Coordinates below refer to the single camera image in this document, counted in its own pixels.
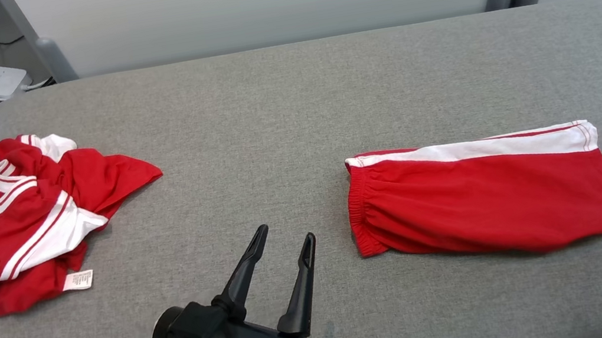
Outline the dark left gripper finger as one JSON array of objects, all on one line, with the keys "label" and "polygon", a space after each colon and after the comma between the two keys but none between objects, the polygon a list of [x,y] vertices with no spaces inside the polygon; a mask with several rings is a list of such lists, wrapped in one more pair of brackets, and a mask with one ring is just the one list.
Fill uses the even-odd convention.
[{"label": "dark left gripper finger", "polygon": [[286,313],[278,319],[276,329],[292,337],[309,337],[311,333],[316,237],[306,234],[298,257],[299,273],[290,296]]},{"label": "dark left gripper finger", "polygon": [[259,226],[237,263],[228,283],[221,294],[215,296],[212,305],[223,309],[230,321],[244,321],[246,316],[246,298],[250,291],[251,278],[255,267],[263,256],[269,226]]}]

